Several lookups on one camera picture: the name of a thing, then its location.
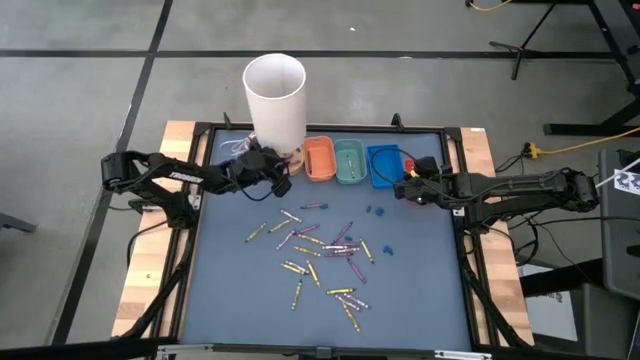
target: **black floor line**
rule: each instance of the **black floor line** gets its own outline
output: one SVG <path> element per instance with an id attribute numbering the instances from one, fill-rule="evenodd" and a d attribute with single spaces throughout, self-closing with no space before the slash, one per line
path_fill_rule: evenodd
<path id="1" fill-rule="evenodd" d="M 151 40 L 151 44 L 149 45 L 149 51 L 146 54 L 144 64 L 142 65 L 142 70 L 140 71 L 140 77 L 138 78 L 138 83 L 136 84 L 136 88 L 133 92 L 133 97 L 131 99 L 127 118 L 124 122 L 122 131 L 116 143 L 116 151 L 124 151 L 129 145 L 133 127 L 135 125 L 138 112 L 140 110 L 140 105 L 142 104 L 142 99 L 144 98 L 144 92 L 147 88 L 147 83 L 149 82 L 149 77 L 153 68 L 155 52 L 160 46 L 160 41 L 162 40 L 162 35 L 164 33 L 164 29 L 166 27 L 172 5 L 173 0 L 165 0 L 164 5 L 162 6 L 160 18 L 158 19 L 158 24 L 156 25 L 156 30 L 153 34 L 153 39 Z M 82 250 L 79 253 L 79 260 L 76 262 L 77 267 L 73 273 L 70 285 L 67 284 L 67 287 L 65 288 L 68 289 L 68 292 L 66 294 L 63 294 L 63 298 L 60 302 L 60 306 L 58 307 L 56 317 L 54 318 L 54 324 L 52 324 L 52 327 L 55 326 L 55 330 L 53 331 L 53 336 L 51 338 L 52 345 L 65 344 L 67 342 L 67 338 L 69 337 L 69 332 L 71 330 L 71 326 L 73 325 L 73 318 L 75 317 L 76 311 L 78 309 L 82 291 L 87 281 L 89 270 L 91 269 L 91 262 L 93 261 L 96 248 L 98 247 L 100 234 L 102 233 L 102 228 L 104 227 L 104 222 L 107 217 L 108 205 L 110 203 L 111 196 L 108 195 L 106 196 L 107 198 L 103 199 L 103 193 L 104 190 L 100 189 L 100 195 L 96 200 L 98 203 L 94 205 L 94 211 L 90 217 L 91 221 L 88 224 L 85 230 L 85 236 L 82 239 Z"/>
<path id="2" fill-rule="evenodd" d="M 141 58 L 147 56 L 147 50 L 73 50 L 73 49 L 0 49 L 0 58 Z"/>

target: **white cylindrical container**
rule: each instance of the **white cylindrical container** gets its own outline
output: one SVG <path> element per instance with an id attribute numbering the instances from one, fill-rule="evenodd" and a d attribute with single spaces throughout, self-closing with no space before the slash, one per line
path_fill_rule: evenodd
<path id="1" fill-rule="evenodd" d="M 260 145 L 280 154 L 294 153 L 307 133 L 305 82 L 300 61 L 284 54 L 267 54 L 244 69 L 251 120 Z"/>

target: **black cable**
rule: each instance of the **black cable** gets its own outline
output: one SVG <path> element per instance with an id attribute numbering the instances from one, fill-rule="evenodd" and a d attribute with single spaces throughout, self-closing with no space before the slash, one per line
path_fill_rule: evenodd
<path id="1" fill-rule="evenodd" d="M 158 170 L 159 168 L 161 168 L 164 165 L 166 165 L 166 164 L 156 165 L 155 167 L 145 171 L 145 173 L 142 174 L 135 181 L 133 181 L 129 185 L 125 186 L 124 188 L 120 189 L 120 192 L 122 193 L 122 192 L 129 191 L 129 190 L 133 189 L 134 186 L 136 186 L 136 185 L 140 184 L 141 182 L 147 180 L 151 175 L 153 175 L 154 171 Z"/>
<path id="2" fill-rule="evenodd" d="M 560 219 L 560 220 L 551 220 L 545 221 L 541 223 L 536 223 L 536 226 L 556 224 L 561 222 L 575 222 L 575 221 L 585 221 L 585 220 L 627 220 L 627 221 L 640 221 L 640 218 L 634 218 L 629 216 L 592 216 L 592 217 L 583 217 L 583 218 L 575 218 L 575 219 Z"/>
<path id="3" fill-rule="evenodd" d="M 111 206 L 111 205 L 109 205 L 109 209 L 115 210 L 115 211 L 131 211 L 131 210 L 135 210 L 134 208 L 119 208 L 119 207 L 115 207 L 115 206 Z"/>
<path id="4" fill-rule="evenodd" d="M 509 170 L 513 165 L 515 165 L 515 163 L 517 163 L 520 160 L 522 160 L 522 155 L 514 155 L 514 156 L 508 158 L 507 160 L 505 160 L 505 162 L 500 164 L 498 167 L 496 167 L 494 171 L 496 172 L 496 174 L 499 174 L 501 172 L 505 172 L 505 171 Z"/>
<path id="5" fill-rule="evenodd" d="M 558 252 L 560 252 L 560 255 L 562 255 L 563 258 L 565 258 L 565 260 L 567 260 L 568 262 L 571 263 L 571 265 L 575 266 L 576 269 L 578 269 L 578 271 L 580 271 L 580 273 L 582 274 L 582 276 L 584 276 L 584 278 L 590 282 L 591 284 L 595 284 L 595 282 L 593 280 L 591 280 L 591 278 L 589 277 L 589 275 L 587 275 L 587 273 L 585 273 L 584 271 L 582 271 L 582 269 L 580 268 L 580 266 L 578 266 L 575 262 L 573 262 L 571 259 L 569 259 L 569 257 L 567 255 L 564 254 L 564 252 L 562 251 L 562 249 L 560 248 L 560 245 L 558 245 L 558 242 L 556 241 L 556 239 L 553 237 L 553 234 L 551 233 L 551 231 L 549 229 L 547 229 L 546 226 L 543 225 L 543 223 L 538 223 L 535 220 L 533 220 L 533 223 L 535 226 L 540 226 L 541 228 L 543 228 L 547 234 L 549 234 L 549 236 L 551 237 L 551 241 L 553 241 L 553 244 L 556 246 L 556 248 L 558 249 Z"/>
<path id="6" fill-rule="evenodd" d="M 511 241 L 511 249 L 513 249 L 513 250 L 515 251 L 515 249 L 516 249 L 516 243 L 513 241 L 513 238 L 511 237 L 511 235 L 509 235 L 509 234 L 508 234 L 507 232 L 505 232 L 505 231 L 502 231 L 502 230 L 500 230 L 500 229 L 496 229 L 496 228 L 494 228 L 494 227 L 490 227 L 490 228 L 489 228 L 489 230 L 493 230 L 493 231 L 499 232 L 499 233 L 501 233 L 502 235 L 504 235 L 504 236 L 508 237 L 508 238 L 509 238 L 509 241 Z"/>
<path id="7" fill-rule="evenodd" d="M 529 241 L 528 243 L 520 246 L 519 248 L 515 249 L 513 254 L 517 256 L 517 255 L 520 255 L 520 251 L 528 248 L 529 246 L 533 246 L 533 248 L 531 249 L 531 252 L 529 253 L 529 256 L 527 256 L 522 261 L 518 261 L 516 263 L 516 266 L 524 266 L 524 265 L 530 263 L 531 260 L 533 260 L 533 258 L 538 254 L 538 250 L 540 249 L 540 237 L 539 237 L 539 234 L 538 234 L 538 229 L 536 229 L 535 226 L 532 224 L 532 220 L 527 220 L 527 222 L 529 223 L 529 226 L 531 227 L 531 231 L 533 232 L 534 239 Z"/>
<path id="8" fill-rule="evenodd" d="M 509 226 L 509 230 L 513 230 L 513 229 L 515 229 L 515 228 L 517 228 L 517 227 L 520 227 L 520 225 L 526 224 L 526 223 L 528 222 L 528 220 L 531 220 L 531 219 L 533 219 L 534 217 L 536 217 L 536 216 L 538 216 L 538 215 L 542 214 L 542 212 L 543 212 L 543 211 L 544 211 L 544 210 L 540 210 L 540 211 L 538 211 L 537 213 L 535 213 L 535 214 L 531 215 L 530 217 L 526 217 L 526 216 L 524 216 L 524 215 L 520 215 L 520 216 L 522 216 L 522 217 L 524 218 L 524 220 L 523 220 L 523 221 L 521 221 L 521 222 L 519 222 L 517 225 Z"/>
<path id="9" fill-rule="evenodd" d="M 136 240 L 136 238 L 142 234 L 144 234 L 145 232 L 149 231 L 149 230 L 153 230 L 157 227 L 160 227 L 164 224 L 167 223 L 167 220 L 163 221 L 163 222 L 159 222 L 155 225 L 151 225 L 148 228 L 144 228 L 140 231 L 138 231 L 137 233 L 133 234 L 133 236 L 131 237 L 131 239 L 129 239 L 129 244 L 127 245 L 127 269 L 129 268 L 129 265 L 131 264 L 131 251 L 133 248 L 133 242 Z"/>
<path id="10" fill-rule="evenodd" d="M 388 177 L 382 175 L 380 173 L 380 171 L 378 171 L 378 169 L 376 168 L 376 165 L 375 165 L 376 163 L 374 162 L 374 159 L 376 158 L 376 155 L 378 155 L 378 153 L 381 152 L 381 151 L 397 151 L 399 153 L 403 153 L 403 154 L 407 155 L 414 162 L 418 161 L 413 155 L 411 155 L 409 152 L 407 152 L 405 150 L 402 150 L 402 149 L 398 149 L 398 148 L 382 148 L 382 149 L 376 150 L 376 152 L 374 152 L 371 155 L 371 159 L 369 160 L 371 162 L 371 170 L 373 170 L 373 172 L 376 173 L 376 175 L 378 175 L 378 177 L 380 177 L 382 180 L 384 180 L 384 181 L 386 181 L 386 182 L 388 182 L 390 184 L 393 184 L 393 185 L 397 185 L 396 181 L 393 181 L 393 180 L 389 179 Z"/>
<path id="11" fill-rule="evenodd" d="M 286 167 L 287 175 L 288 175 L 288 174 L 289 174 L 289 166 L 285 164 L 285 167 Z M 236 178 L 236 174 L 233 172 L 233 169 L 229 168 L 229 171 L 231 172 L 231 176 L 235 179 L 235 178 Z M 268 198 L 271 194 L 273 194 L 273 192 L 274 192 L 274 191 L 276 191 L 280 186 L 282 186 L 282 182 L 280 182 L 280 184 L 278 184 L 278 186 L 276 186 L 276 187 L 272 188 L 272 189 L 271 189 L 271 191 L 269 191 L 269 192 L 267 193 L 267 195 L 265 195 L 265 196 L 263 196 L 263 197 L 261 197 L 261 198 L 254 198 L 253 196 L 249 195 L 249 194 L 244 190 L 244 188 L 242 188 L 242 186 L 240 186 L 240 184 L 239 184 L 236 180 L 234 180 L 234 179 L 232 179 L 232 178 L 229 178 L 229 177 L 226 177 L 226 176 L 222 176 L 222 178 L 223 178 L 223 179 L 225 179 L 225 180 L 227 180 L 227 181 L 229 181 L 229 182 L 230 182 L 230 183 L 232 183 L 233 185 L 235 185 L 235 186 L 236 186 L 240 191 L 242 191 L 242 193 L 244 194 L 244 196 L 246 196 L 246 197 L 247 197 L 247 199 L 249 199 L 249 200 L 251 200 L 251 201 L 255 201 L 255 202 L 259 202 L 259 201 L 262 201 L 262 200 L 264 200 L 264 199 Z"/>

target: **wooden board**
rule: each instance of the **wooden board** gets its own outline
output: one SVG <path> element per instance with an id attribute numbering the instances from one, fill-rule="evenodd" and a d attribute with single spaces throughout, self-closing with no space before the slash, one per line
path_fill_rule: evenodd
<path id="1" fill-rule="evenodd" d="M 169 121 L 162 139 L 160 152 L 186 161 L 191 147 L 194 126 L 195 122 L 193 121 Z M 484 129 L 462 128 L 461 130 L 468 171 L 488 176 L 495 175 L 489 142 Z M 451 160 L 452 163 L 456 164 L 457 154 L 455 147 L 451 143 L 450 141 Z M 196 163 L 201 162 L 204 150 L 203 144 L 204 142 L 198 148 Z M 179 190 L 181 186 L 179 182 L 173 180 L 162 180 L 158 183 L 171 191 Z M 164 219 L 164 213 L 161 211 L 145 213 L 140 223 L 140 229 L 161 222 Z M 496 224 L 494 227 L 507 231 L 507 226 L 504 223 Z M 142 315 L 157 294 L 170 236 L 171 230 L 166 226 L 162 226 L 138 237 L 116 314 L 112 330 L 113 336 L 121 335 L 127 331 L 135 320 Z M 184 240 L 185 234 L 181 234 L 180 245 L 184 245 Z M 491 296 L 520 337 L 533 344 L 533 336 L 510 241 L 499 233 L 482 235 L 481 240 Z M 173 308 L 173 296 L 167 303 L 169 306 L 165 309 L 160 335 L 167 335 L 169 332 L 168 324 L 172 315 L 170 310 Z M 477 298 L 474 300 L 474 309 L 478 319 L 481 342 L 488 344 L 486 319 L 482 305 Z"/>

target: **label sticker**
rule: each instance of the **label sticker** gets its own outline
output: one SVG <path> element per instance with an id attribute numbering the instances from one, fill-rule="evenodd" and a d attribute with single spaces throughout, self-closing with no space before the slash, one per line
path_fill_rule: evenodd
<path id="1" fill-rule="evenodd" d="M 615 170 L 613 186 L 620 191 L 640 195 L 640 175 L 628 171 Z"/>

